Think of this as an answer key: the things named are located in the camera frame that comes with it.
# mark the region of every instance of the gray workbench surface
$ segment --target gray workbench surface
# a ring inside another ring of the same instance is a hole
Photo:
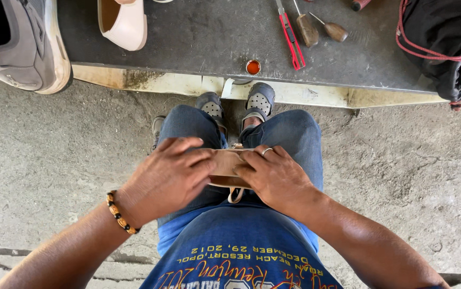
[[[270,81],[433,91],[419,82],[420,72],[395,43],[398,0],[372,0],[354,12],[351,0],[297,0],[300,12],[345,27],[350,36],[337,43],[311,19],[319,43],[307,48],[298,33],[293,0],[282,0],[305,58],[295,71],[274,0],[145,0],[148,39],[140,51],[126,51],[99,31],[96,0],[58,1],[59,24],[74,64],[104,65],[181,74]],[[247,77],[245,64],[261,62]]]

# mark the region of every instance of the black bag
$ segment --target black bag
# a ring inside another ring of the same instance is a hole
[[[440,97],[461,101],[461,0],[402,0],[396,41]]]

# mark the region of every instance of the gray sneaker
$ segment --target gray sneaker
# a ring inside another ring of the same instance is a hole
[[[41,94],[71,84],[56,1],[0,0],[0,80]]]
[[[152,133],[154,134],[154,144],[150,149],[153,152],[157,148],[157,144],[159,143],[159,134],[161,132],[161,126],[163,125],[163,121],[165,120],[165,116],[159,115],[156,116],[154,122],[152,122]]]

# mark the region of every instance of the silver ring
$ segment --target silver ring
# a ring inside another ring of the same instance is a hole
[[[264,157],[264,154],[266,154],[266,152],[267,152],[268,150],[273,150],[273,148],[267,148],[267,149],[265,149],[265,150],[261,153],[261,155]]]

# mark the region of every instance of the beaded bracelet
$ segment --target beaded bracelet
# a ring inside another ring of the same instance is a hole
[[[125,231],[129,234],[137,234],[141,228],[134,229],[131,225],[125,222],[124,218],[122,218],[122,214],[118,212],[118,208],[114,205],[114,194],[116,194],[116,190],[112,190],[111,192],[107,193],[107,206],[113,214],[114,218],[118,220],[118,224],[124,228]]]

